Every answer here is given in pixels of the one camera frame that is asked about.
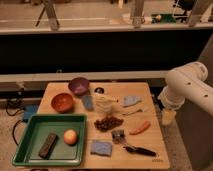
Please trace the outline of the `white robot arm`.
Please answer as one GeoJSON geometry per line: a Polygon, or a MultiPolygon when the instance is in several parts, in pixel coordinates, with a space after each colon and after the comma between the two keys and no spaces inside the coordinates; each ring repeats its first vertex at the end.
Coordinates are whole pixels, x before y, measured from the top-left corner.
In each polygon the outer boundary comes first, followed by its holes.
{"type": "Polygon", "coordinates": [[[188,99],[213,117],[213,87],[205,83],[208,69],[201,62],[191,62],[167,72],[166,86],[158,99],[169,110],[179,110],[188,99]]]}

